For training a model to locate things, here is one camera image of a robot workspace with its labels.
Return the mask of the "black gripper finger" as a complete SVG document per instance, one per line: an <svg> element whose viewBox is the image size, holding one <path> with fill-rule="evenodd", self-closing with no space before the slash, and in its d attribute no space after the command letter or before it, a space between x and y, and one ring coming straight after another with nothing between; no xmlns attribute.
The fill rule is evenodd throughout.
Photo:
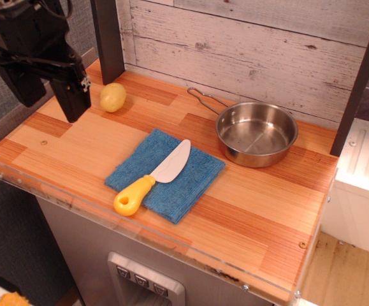
<svg viewBox="0 0 369 306"><path fill-rule="evenodd" d="M39 76L16 64L0 64L0 77L26 107L33 106L47 93Z"/></svg>
<svg viewBox="0 0 369 306"><path fill-rule="evenodd" d="M69 123L76 122L91 107L90 93L78 82L53 79L50 86Z"/></svg>

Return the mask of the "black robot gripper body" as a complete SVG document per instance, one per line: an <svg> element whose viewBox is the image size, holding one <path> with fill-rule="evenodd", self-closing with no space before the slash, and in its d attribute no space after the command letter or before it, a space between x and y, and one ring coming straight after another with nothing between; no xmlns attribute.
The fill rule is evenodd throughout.
<svg viewBox="0 0 369 306"><path fill-rule="evenodd" d="M46 80L87 83L81 57L68 45L67 1L0 1L0 64L16 64Z"/></svg>

